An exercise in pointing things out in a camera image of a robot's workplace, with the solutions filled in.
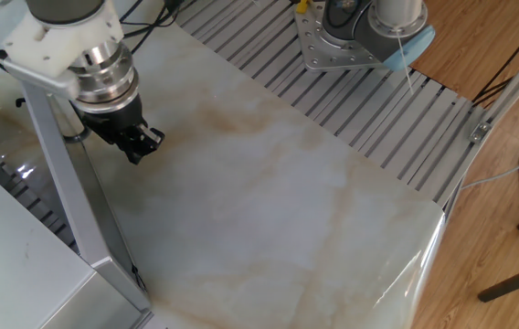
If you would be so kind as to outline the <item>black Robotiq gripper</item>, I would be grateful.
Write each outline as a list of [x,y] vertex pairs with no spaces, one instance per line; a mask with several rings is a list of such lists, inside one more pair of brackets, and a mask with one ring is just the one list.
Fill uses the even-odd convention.
[[83,111],[71,103],[81,122],[109,144],[116,144],[134,165],[150,152],[156,151],[165,138],[163,132],[149,128],[143,118],[141,97],[136,95],[120,110],[105,113]]

